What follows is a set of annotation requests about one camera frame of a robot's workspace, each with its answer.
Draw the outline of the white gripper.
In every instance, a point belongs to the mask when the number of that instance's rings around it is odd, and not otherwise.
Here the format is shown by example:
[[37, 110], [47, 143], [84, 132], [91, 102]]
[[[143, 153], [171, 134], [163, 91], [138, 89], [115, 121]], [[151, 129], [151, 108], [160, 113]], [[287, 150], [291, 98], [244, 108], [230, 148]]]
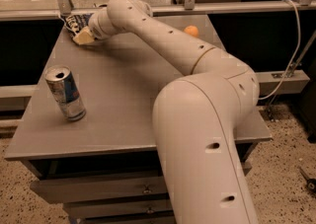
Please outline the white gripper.
[[89, 28], [85, 27], [81, 29], [78, 33], [76, 33], [73, 38], [73, 41], [78, 45], [84, 45], [92, 43], [95, 40], [95, 37], [98, 39], [106, 38], [107, 20], [108, 16], [106, 10], [101, 10], [99, 12], [94, 13], [89, 19]]

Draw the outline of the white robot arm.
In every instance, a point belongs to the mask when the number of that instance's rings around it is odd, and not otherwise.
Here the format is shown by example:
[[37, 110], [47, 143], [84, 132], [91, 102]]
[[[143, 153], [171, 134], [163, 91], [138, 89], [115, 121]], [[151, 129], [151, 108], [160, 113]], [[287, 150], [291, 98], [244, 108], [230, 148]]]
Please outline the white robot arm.
[[75, 41], [140, 37], [181, 72], [156, 98], [153, 128], [177, 224], [258, 224], [234, 130], [255, 108], [259, 83], [238, 58], [159, 22], [148, 4], [110, 0]]

